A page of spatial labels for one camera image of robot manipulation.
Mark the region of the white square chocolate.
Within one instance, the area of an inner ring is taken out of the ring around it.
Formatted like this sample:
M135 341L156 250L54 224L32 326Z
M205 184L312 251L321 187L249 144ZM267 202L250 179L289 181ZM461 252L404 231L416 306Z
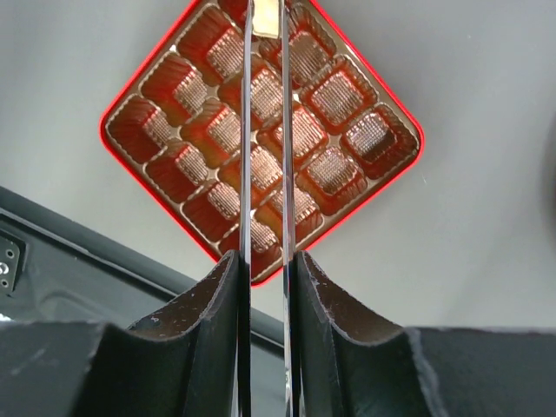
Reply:
M281 33L279 0L254 0L252 29L255 36L278 39Z

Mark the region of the metal tongs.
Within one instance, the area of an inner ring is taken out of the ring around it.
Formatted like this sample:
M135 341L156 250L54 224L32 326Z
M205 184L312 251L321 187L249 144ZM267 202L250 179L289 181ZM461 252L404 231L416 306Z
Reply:
M280 1L278 39L255 36L253 1L247 3L241 80L240 259L247 277L262 255L283 260L286 414L301 413L299 337L295 327L295 186L293 92L290 77L289 10Z

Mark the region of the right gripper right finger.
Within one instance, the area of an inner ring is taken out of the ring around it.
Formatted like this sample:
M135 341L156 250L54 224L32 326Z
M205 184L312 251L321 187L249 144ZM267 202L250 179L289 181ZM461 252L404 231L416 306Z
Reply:
M296 256L309 416L552 416L551 329L403 327Z

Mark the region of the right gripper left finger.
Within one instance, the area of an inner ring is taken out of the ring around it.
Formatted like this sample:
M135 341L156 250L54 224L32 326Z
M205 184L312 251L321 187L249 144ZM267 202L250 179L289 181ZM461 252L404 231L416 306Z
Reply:
M1 326L4 416L249 416L250 342L240 254L129 328Z

